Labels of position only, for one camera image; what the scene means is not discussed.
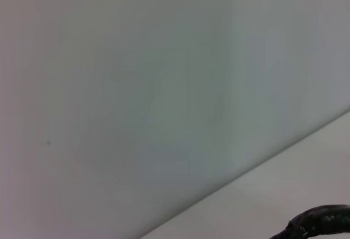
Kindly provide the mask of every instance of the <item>white surface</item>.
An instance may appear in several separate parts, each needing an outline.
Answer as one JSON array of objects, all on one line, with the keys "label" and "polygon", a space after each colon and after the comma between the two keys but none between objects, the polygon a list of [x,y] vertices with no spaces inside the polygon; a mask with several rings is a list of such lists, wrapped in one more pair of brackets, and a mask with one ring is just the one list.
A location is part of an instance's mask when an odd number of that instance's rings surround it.
[{"label": "white surface", "polygon": [[137,238],[345,110],[349,8],[0,0],[0,238]]},{"label": "white surface", "polygon": [[[314,206],[350,204],[350,113],[143,239],[268,239]],[[349,238],[349,234],[324,236]]]}]

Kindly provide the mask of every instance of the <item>white wall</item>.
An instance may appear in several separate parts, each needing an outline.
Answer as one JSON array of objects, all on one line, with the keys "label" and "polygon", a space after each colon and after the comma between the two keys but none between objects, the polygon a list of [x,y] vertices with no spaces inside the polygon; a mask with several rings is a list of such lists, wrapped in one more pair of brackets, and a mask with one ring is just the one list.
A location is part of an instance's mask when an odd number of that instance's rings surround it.
[{"label": "white wall", "polygon": [[350,104],[350,0],[0,0],[0,235],[137,238]]}]

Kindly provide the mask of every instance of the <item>black cable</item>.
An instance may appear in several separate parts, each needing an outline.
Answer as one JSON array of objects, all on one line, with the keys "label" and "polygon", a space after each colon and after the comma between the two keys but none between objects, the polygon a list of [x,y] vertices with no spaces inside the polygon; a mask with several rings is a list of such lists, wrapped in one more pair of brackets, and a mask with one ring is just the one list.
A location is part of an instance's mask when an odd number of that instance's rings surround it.
[{"label": "black cable", "polygon": [[350,232],[350,206],[322,205],[297,215],[270,239],[307,239],[345,232]]}]

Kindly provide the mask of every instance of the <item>black object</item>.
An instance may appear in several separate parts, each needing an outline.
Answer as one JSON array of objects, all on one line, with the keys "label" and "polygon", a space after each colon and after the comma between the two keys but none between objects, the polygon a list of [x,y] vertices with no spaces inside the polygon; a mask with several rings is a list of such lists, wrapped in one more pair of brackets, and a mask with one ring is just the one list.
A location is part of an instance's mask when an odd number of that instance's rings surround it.
[{"label": "black object", "polygon": [[294,217],[270,239],[306,239],[350,232],[350,205],[322,205]]}]

